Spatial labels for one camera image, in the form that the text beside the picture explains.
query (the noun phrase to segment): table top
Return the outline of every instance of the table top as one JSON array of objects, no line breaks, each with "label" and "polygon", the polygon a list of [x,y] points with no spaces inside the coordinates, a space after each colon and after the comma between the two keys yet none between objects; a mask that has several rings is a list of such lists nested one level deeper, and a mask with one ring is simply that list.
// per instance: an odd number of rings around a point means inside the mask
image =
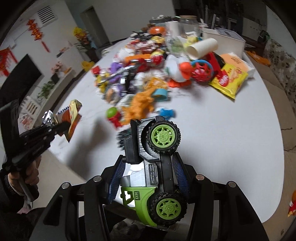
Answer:
[{"label": "table top", "polygon": [[[97,65],[107,68],[115,53],[129,39],[117,44]],[[243,59],[252,63],[244,54]],[[81,79],[60,109],[72,99],[82,103],[82,115],[68,143],[56,136],[50,151],[86,180],[100,175],[120,154],[116,131],[105,117],[111,107],[96,94],[91,72]],[[284,181],[284,150],[279,121],[270,95],[256,71],[242,85],[232,101],[210,86],[193,83],[186,89],[172,89],[170,101],[155,107],[174,109],[173,121],[181,131],[178,152],[213,182],[235,181],[255,209],[261,222],[278,207]],[[143,165],[127,165],[124,175]],[[119,196],[116,201],[122,202]]]}]

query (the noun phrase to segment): jar lid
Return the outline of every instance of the jar lid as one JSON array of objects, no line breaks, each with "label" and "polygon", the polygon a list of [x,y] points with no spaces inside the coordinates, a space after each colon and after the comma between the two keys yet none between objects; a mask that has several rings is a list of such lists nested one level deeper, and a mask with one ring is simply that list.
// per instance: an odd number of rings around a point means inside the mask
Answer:
[{"label": "jar lid", "polygon": [[194,16],[194,15],[180,15],[180,18],[196,19],[197,16]]}]

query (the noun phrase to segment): doorway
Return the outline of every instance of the doorway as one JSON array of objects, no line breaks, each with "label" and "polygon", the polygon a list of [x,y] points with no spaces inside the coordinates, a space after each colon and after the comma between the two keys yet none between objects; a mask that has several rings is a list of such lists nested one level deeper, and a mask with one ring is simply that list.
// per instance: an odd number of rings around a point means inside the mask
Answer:
[{"label": "doorway", "polygon": [[98,49],[104,45],[110,44],[106,32],[93,6],[83,11],[80,14],[80,17]]}]

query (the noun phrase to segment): person's hand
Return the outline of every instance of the person's hand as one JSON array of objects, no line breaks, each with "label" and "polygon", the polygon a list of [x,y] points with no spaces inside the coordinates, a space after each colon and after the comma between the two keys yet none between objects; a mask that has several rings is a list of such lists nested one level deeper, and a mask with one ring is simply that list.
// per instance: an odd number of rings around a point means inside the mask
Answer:
[{"label": "person's hand", "polygon": [[[37,157],[35,161],[31,163],[30,166],[26,169],[27,178],[24,180],[26,184],[35,185],[39,183],[39,171],[38,167],[41,161],[41,156]],[[8,174],[8,179],[11,184],[18,192],[24,193],[22,187],[20,186],[19,179],[20,173],[19,172],[11,172]]]}]

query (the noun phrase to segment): black rubber tire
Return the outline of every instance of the black rubber tire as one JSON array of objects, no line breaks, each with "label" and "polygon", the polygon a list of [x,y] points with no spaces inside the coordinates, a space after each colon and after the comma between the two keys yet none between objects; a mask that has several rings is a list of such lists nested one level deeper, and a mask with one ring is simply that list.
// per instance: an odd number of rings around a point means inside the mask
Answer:
[{"label": "black rubber tire", "polygon": [[[162,125],[162,124],[166,124],[166,125],[170,125],[174,131],[175,131],[175,141],[174,143],[165,148],[165,149],[159,149],[157,148],[156,146],[153,145],[152,143],[152,140],[151,140],[151,132],[153,131],[153,129],[158,126],[158,125]],[[179,128],[177,127],[176,124],[174,124],[172,121],[168,121],[168,120],[161,120],[161,121],[157,121],[157,122],[154,122],[148,129],[147,131],[147,135],[146,135],[146,141],[149,145],[149,147],[151,148],[151,150],[153,150],[154,152],[156,153],[168,153],[168,154],[172,154],[174,152],[176,152],[179,144],[180,144],[180,141],[181,141],[181,133],[180,133],[180,130]]]},{"label": "black rubber tire", "polygon": [[[160,216],[158,216],[158,214],[156,212],[156,206],[164,198],[173,198],[180,203],[181,212],[177,218],[175,218],[173,220],[165,220],[165,219],[162,219]],[[157,225],[160,225],[160,226],[169,227],[169,226],[175,224],[176,222],[180,221],[182,218],[184,218],[184,215],[186,214],[186,211],[187,211],[187,202],[186,202],[185,198],[183,198],[183,196],[181,194],[179,194],[178,192],[173,192],[173,191],[172,192],[162,192],[162,193],[156,195],[149,202],[148,211],[149,211],[150,217],[153,220],[153,222],[155,222]]]}]

